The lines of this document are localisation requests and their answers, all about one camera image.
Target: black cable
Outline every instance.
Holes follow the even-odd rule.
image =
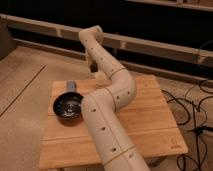
[[[176,97],[174,97],[170,92],[166,91],[166,90],[162,90],[162,92],[167,93],[170,97],[172,97],[170,100],[167,101],[167,103],[170,103],[171,101],[175,101],[177,102],[177,104],[179,104],[187,113],[187,118],[184,122],[181,123],[177,123],[178,125],[185,125],[190,121],[190,112],[189,110],[186,108],[186,106],[184,106],[179,100],[177,100]]]
[[[197,122],[196,122],[196,115],[195,115],[195,107],[194,105],[192,105],[192,114],[193,114],[193,121],[194,121],[194,129],[197,128]],[[201,168],[201,161],[200,161],[200,148],[198,145],[198,134],[195,134],[195,143],[196,143],[196,151],[197,151],[197,160],[198,160],[198,170],[202,171]]]
[[[203,44],[199,47],[199,50],[202,50],[205,46],[210,45],[210,44],[212,44],[212,43],[213,43],[213,40],[209,40],[209,41],[203,43]]]
[[[213,96],[207,96],[207,97],[204,97],[203,99],[201,99],[201,100],[199,101],[199,103],[198,103],[198,105],[197,105],[198,111],[199,111],[199,112],[200,112],[200,109],[201,109],[201,104],[202,104],[205,100],[211,99],[211,98],[213,98]]]
[[[180,159],[181,157],[183,158],[183,167],[181,167],[180,165]],[[186,159],[190,159],[196,166],[196,168],[198,168],[198,163],[195,159],[193,159],[192,157],[190,157],[189,155],[186,154],[181,154],[180,156],[177,157],[176,163],[177,163],[177,167],[181,170],[181,171],[185,171],[186,170]]]
[[[186,91],[186,93],[184,94],[184,98],[187,98],[187,95],[190,93],[190,91],[193,89],[193,88],[195,88],[197,86],[197,84],[195,84],[195,85],[193,85],[192,87],[190,87],[187,91]]]
[[[207,80],[200,81],[200,83],[199,83],[198,86],[199,86],[199,88],[200,88],[201,91],[203,91],[203,92],[205,92],[205,93],[207,93],[207,94],[213,94],[213,91],[208,91],[208,90],[206,90],[206,89],[203,87],[204,83],[206,83],[207,81],[211,81],[211,79],[207,79]]]
[[[190,101],[190,100],[188,100],[186,98],[181,98],[181,97],[180,98],[176,98],[174,95],[172,95],[170,92],[168,92],[166,90],[162,90],[162,92],[168,94],[171,97],[169,100],[167,100],[168,103],[170,103],[172,101],[175,101],[177,104],[179,104],[186,111],[186,113],[189,116],[189,118],[190,118],[190,111],[187,109],[187,107],[181,101],[184,101],[185,103],[190,104],[192,106],[194,129],[190,130],[190,132],[193,132],[195,134],[196,151],[197,151],[197,161],[195,159],[193,159],[192,157],[184,154],[184,155],[178,156],[176,162],[177,162],[178,168],[181,171],[186,171],[186,159],[189,159],[196,166],[196,168],[194,169],[194,171],[202,171],[202,166],[203,166],[203,163],[204,163],[204,161],[206,159],[206,156],[207,156],[207,153],[208,153],[208,146],[207,146],[206,142],[203,140],[203,138],[201,137],[201,133],[202,133],[203,129],[212,130],[213,128],[204,126],[204,124],[207,122],[207,112],[205,111],[205,109],[203,109],[201,107],[201,104],[206,99],[209,99],[210,96],[201,99],[199,101],[198,105],[195,105],[193,101]],[[204,121],[199,126],[197,125],[197,122],[196,122],[196,113],[195,113],[195,110],[198,111],[198,112],[203,111],[203,114],[205,116]],[[204,144],[204,147],[205,147],[205,152],[204,152],[204,155],[203,155],[202,158],[200,158],[199,140]]]

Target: metal bowl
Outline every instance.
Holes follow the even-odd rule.
[[[53,104],[53,111],[60,119],[74,119],[81,115],[83,96],[76,92],[60,95]]]

